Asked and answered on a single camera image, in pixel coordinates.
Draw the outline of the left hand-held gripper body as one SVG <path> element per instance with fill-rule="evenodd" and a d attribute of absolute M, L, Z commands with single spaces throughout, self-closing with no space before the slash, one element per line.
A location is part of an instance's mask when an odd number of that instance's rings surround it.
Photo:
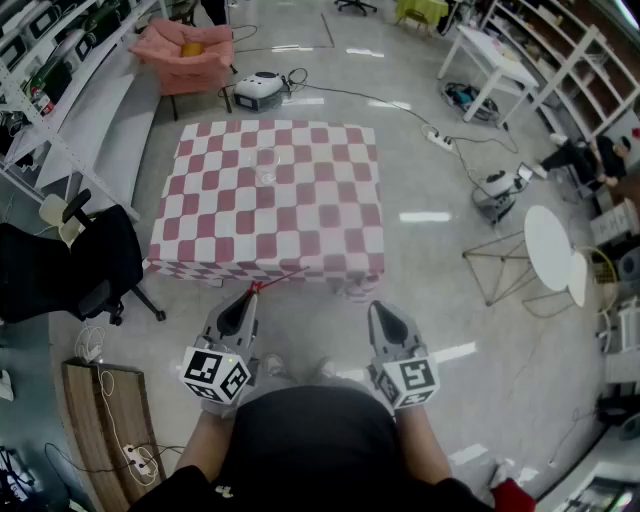
<path fill-rule="evenodd" d="M 221 418 L 229 418 L 239 406 L 247 388 L 255 384 L 258 358 L 255 340 L 244 342 L 244 322 L 232 336 L 208 336 L 207 320 L 183 358 L 180 381 L 201 400 L 201 408 Z"/>

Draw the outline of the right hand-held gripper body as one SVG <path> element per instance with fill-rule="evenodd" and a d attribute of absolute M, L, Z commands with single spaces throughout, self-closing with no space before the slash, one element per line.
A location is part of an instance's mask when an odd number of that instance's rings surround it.
<path fill-rule="evenodd" d="M 368 366 L 374 388 L 394 411 L 424 406 L 440 389 L 435 359 L 419 335 L 407 347 L 387 341 L 374 346 L 376 355 Z"/>

